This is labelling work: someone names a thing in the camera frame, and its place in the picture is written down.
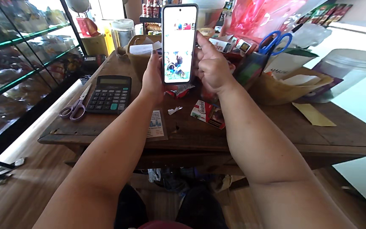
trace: smartphone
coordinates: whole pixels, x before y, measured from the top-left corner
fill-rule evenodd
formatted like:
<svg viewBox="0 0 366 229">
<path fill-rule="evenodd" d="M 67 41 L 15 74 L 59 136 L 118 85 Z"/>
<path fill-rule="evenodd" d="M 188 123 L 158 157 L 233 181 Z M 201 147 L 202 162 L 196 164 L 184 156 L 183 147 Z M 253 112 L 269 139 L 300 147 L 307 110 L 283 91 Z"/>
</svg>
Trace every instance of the smartphone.
<svg viewBox="0 0 366 229">
<path fill-rule="evenodd" d="M 191 80 L 197 17 L 197 4 L 162 8 L 164 84 L 188 84 Z"/>
</svg>

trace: scissor handle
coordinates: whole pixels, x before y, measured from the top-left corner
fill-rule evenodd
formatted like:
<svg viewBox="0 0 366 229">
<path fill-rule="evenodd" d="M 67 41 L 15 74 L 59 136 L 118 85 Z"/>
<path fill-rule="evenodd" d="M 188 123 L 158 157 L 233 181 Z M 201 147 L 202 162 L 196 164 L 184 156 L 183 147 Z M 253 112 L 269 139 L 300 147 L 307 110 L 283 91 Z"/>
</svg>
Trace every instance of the scissor handle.
<svg viewBox="0 0 366 229">
<path fill-rule="evenodd" d="M 66 119 L 68 117 L 70 117 L 70 115 L 74 112 L 74 109 L 76 108 L 76 106 L 79 104 L 79 101 L 77 100 L 73 106 L 68 106 L 63 108 L 58 115 L 62 118 L 62 119 Z"/>
<path fill-rule="evenodd" d="M 292 34 L 290 34 L 290 33 L 285 33 L 285 34 L 283 34 L 283 35 L 282 35 L 282 36 L 277 40 L 277 45 L 282 41 L 282 39 L 283 39 L 284 37 L 289 37 L 289 40 L 287 41 L 287 44 L 285 45 L 285 47 L 283 47 L 283 49 L 281 49 L 281 50 L 279 50 L 279 51 L 277 51 L 277 52 L 272 53 L 272 56 L 278 55 L 279 53 L 283 52 L 285 49 L 287 49 L 287 47 L 288 47 L 288 46 L 290 45 L 290 43 L 292 42 L 292 38 L 293 38 Z"/>
<path fill-rule="evenodd" d="M 79 117 L 75 117 L 80 109 L 83 109 L 83 113 Z M 79 121 L 85 113 L 85 106 L 83 105 L 83 100 L 79 99 L 77 105 L 74 107 L 73 113 L 70 115 L 70 120 L 73 122 Z"/>
<path fill-rule="evenodd" d="M 273 38 L 273 40 L 266 46 L 261 47 L 261 45 L 263 45 L 265 41 L 274 34 L 276 34 L 276 36 Z M 272 33 L 268 34 L 259 44 L 258 52 L 260 54 L 267 54 L 273 45 L 277 45 L 277 40 L 279 39 L 280 35 L 281 35 L 280 31 L 273 31 Z"/>
</svg>

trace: blue scissors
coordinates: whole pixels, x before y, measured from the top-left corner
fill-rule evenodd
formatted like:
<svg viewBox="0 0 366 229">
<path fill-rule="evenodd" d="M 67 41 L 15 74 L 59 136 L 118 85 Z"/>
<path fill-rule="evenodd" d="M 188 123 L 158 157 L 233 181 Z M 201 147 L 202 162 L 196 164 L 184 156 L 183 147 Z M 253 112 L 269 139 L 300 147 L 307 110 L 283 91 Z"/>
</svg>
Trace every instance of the blue scissors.
<svg viewBox="0 0 366 229">
<path fill-rule="evenodd" d="M 268 39 L 270 36 L 276 34 L 275 38 L 269 43 L 269 44 L 264 44 L 265 40 Z M 260 54 L 267 54 L 269 52 L 269 50 L 273 47 L 273 46 L 277 46 L 279 45 L 279 43 L 281 43 L 282 39 L 284 37 L 289 37 L 289 40 L 287 41 L 287 44 L 285 45 L 285 47 L 280 50 L 280 51 L 277 51 L 275 53 L 272 53 L 271 55 L 274 56 L 274 55 L 278 55 L 279 53 L 283 52 L 285 49 L 287 49 L 287 47 L 289 46 L 289 44 L 292 42 L 292 34 L 290 33 L 285 33 L 285 34 L 282 34 L 279 30 L 276 30 L 276 31 L 273 31 L 272 33 L 268 34 L 260 43 L 260 47 L 258 49 L 258 53 Z"/>
</svg>

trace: phone case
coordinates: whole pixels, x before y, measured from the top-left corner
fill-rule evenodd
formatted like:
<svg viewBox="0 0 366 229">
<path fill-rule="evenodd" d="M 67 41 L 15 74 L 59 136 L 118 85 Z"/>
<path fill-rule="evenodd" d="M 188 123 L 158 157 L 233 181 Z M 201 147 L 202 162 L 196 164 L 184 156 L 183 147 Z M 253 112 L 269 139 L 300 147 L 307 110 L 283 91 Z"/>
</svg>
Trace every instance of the phone case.
<svg viewBox="0 0 366 229">
<path fill-rule="evenodd" d="M 193 42 L 193 49 L 192 49 L 192 53 L 193 56 L 191 58 L 191 74 L 190 74 L 190 79 L 188 82 L 172 82 L 172 83 L 165 83 L 165 47 L 164 47 L 164 36 L 165 36 L 165 32 L 164 32 L 164 10 L 165 8 L 168 7 L 196 7 L 196 24 L 195 24 L 195 28 L 194 30 L 197 31 L 197 20 L 198 20 L 198 5 L 197 4 L 168 4 L 162 7 L 162 82 L 165 85 L 181 85 L 181 84 L 190 84 L 191 81 L 193 80 L 193 61 L 194 61 L 194 48 L 196 46 L 196 33 L 194 34 L 194 42 Z"/>
</svg>

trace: glass display case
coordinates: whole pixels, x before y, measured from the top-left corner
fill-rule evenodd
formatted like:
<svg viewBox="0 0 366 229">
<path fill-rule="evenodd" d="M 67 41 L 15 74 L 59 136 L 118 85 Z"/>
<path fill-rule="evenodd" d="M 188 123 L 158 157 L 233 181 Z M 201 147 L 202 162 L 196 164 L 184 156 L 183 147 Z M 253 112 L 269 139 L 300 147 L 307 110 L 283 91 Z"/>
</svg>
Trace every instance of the glass display case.
<svg viewBox="0 0 366 229">
<path fill-rule="evenodd" d="M 0 137 L 81 66 L 62 2 L 0 0 Z"/>
</svg>

